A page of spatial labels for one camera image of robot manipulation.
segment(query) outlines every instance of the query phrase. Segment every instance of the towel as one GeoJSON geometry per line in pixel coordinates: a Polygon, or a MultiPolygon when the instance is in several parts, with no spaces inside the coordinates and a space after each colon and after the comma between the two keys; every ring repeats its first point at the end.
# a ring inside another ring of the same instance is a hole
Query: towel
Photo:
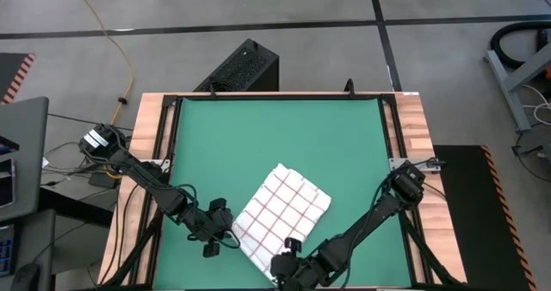
{"type": "Polygon", "coordinates": [[[313,183],[278,164],[233,222],[232,230],[245,255],[274,282],[270,262],[275,254],[288,250],[285,238],[304,242],[330,203],[331,197],[313,183]]]}

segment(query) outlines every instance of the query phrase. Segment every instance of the black box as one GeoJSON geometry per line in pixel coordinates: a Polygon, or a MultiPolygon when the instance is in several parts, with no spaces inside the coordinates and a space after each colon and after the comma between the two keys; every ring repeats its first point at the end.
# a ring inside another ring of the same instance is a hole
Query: black box
{"type": "Polygon", "coordinates": [[[279,56],[247,39],[194,92],[278,91],[279,56]]]}

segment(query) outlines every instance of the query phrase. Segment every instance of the keyboard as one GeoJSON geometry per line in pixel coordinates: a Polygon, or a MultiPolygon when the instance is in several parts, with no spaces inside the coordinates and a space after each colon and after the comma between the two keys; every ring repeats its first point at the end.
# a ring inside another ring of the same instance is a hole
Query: keyboard
{"type": "Polygon", "coordinates": [[[0,277],[14,274],[15,254],[17,253],[16,235],[15,225],[0,226],[0,277]]]}

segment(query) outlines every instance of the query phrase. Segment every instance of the black metal frame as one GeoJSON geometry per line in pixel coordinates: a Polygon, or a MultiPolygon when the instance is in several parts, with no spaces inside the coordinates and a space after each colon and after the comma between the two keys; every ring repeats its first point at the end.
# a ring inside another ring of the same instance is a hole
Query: black metal frame
{"type": "MultiPolygon", "coordinates": [[[[171,122],[171,128],[170,128],[170,136],[169,136],[169,146],[167,150],[166,158],[170,159],[170,165],[172,165],[172,159],[174,157],[174,150],[176,148],[176,137],[177,137],[177,131],[178,131],[178,124],[179,124],[179,118],[181,113],[181,108],[184,99],[189,100],[196,100],[196,101],[227,101],[227,100],[348,100],[348,99],[355,99],[355,100],[373,100],[377,99],[379,110],[381,112],[381,128],[382,132],[384,134],[385,138],[385,145],[387,148],[387,155],[389,158],[393,157],[393,148],[390,142],[390,136],[387,129],[387,118],[386,118],[386,112],[384,109],[384,103],[386,103],[391,112],[391,116],[393,118],[393,126],[394,131],[396,133],[396,139],[398,142],[398,151],[399,155],[402,158],[407,158],[406,153],[406,145],[404,141],[404,136],[401,130],[401,125],[399,122],[399,114],[398,114],[398,108],[396,104],[396,98],[393,93],[388,94],[373,94],[373,95],[366,95],[366,94],[360,94],[358,95],[354,91],[354,85],[347,84],[346,90],[349,92],[349,94],[342,94],[342,93],[336,93],[336,94],[326,94],[326,95],[316,95],[315,93],[312,94],[291,94],[291,95],[265,95],[265,94],[247,94],[247,95],[221,95],[216,94],[215,92],[211,92],[210,95],[190,95],[190,96],[174,96],[174,95],[166,95],[163,99],[163,105],[161,109],[161,115],[159,118],[158,123],[158,130],[157,130],[157,137],[155,139],[155,145],[153,150],[153,158],[158,158],[160,155],[160,149],[161,149],[161,143],[163,141],[163,135],[164,130],[166,126],[166,120],[167,120],[167,114],[168,109],[170,106],[174,106],[174,114],[172,116],[172,122],[171,122]]],[[[143,235],[143,232],[147,226],[147,221],[151,209],[151,195],[146,193],[145,200],[144,200],[144,206],[142,207],[142,213],[140,215],[140,223],[139,223],[139,230],[138,230],[138,238],[143,235]]],[[[413,225],[416,228],[416,230],[419,231],[420,236],[424,240],[423,235],[423,227],[421,225],[421,219],[420,215],[417,209],[412,211],[412,217],[413,217],[413,225]]],[[[406,261],[407,261],[407,267],[410,274],[412,285],[417,284],[417,279],[415,275],[415,269],[413,267],[413,260],[412,260],[412,249],[410,246],[409,238],[407,236],[405,227],[404,227],[404,219],[407,219],[407,217],[403,214],[399,217],[400,222],[400,228],[402,231],[402,238],[404,240],[404,247],[406,249],[406,261]]],[[[161,229],[159,228],[153,235],[152,238],[152,246],[150,250],[150,256],[149,256],[149,262],[147,264],[147,274],[145,277],[145,284],[140,284],[140,286],[149,286],[152,288],[153,280],[154,280],[154,273],[155,268],[157,265],[157,257],[158,257],[158,247],[160,244],[160,235],[161,235],[161,229]]],[[[428,283],[432,283],[432,273],[430,270],[429,265],[427,264],[426,260],[423,256],[421,256],[422,264],[423,264],[423,270],[424,270],[424,278],[425,281],[428,283]]],[[[134,267],[132,268],[132,271],[130,272],[130,280],[129,285],[135,285],[137,283],[137,277],[138,277],[138,269],[139,269],[139,263],[137,262],[134,267]]]]}

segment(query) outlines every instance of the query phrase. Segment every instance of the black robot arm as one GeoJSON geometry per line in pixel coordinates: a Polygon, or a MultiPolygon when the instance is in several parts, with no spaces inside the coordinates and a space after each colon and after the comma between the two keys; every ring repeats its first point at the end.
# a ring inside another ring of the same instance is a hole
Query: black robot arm
{"type": "MultiPolygon", "coordinates": [[[[349,268],[352,251],[369,234],[388,218],[419,204],[423,198],[424,178],[414,165],[405,162],[381,182],[377,189],[381,197],[360,219],[343,234],[326,239],[304,258],[296,256],[301,250],[300,241],[287,238],[285,246],[290,252],[283,252],[271,260],[270,273],[276,278],[278,288],[301,291],[315,289],[318,285],[331,286],[349,268]]],[[[445,272],[443,277],[448,278],[449,274],[445,272]]],[[[445,281],[459,283],[451,276],[445,281]]]]}
{"type": "Polygon", "coordinates": [[[99,124],[78,143],[80,151],[92,162],[104,164],[116,172],[131,177],[140,187],[149,192],[160,210],[177,225],[184,224],[191,234],[189,240],[207,242],[204,257],[219,254],[219,243],[230,237],[233,216],[226,200],[219,198],[209,204],[207,211],[199,209],[195,188],[189,184],[172,187],[167,174],[159,165],[141,162],[128,150],[124,134],[117,128],[99,124]]]}

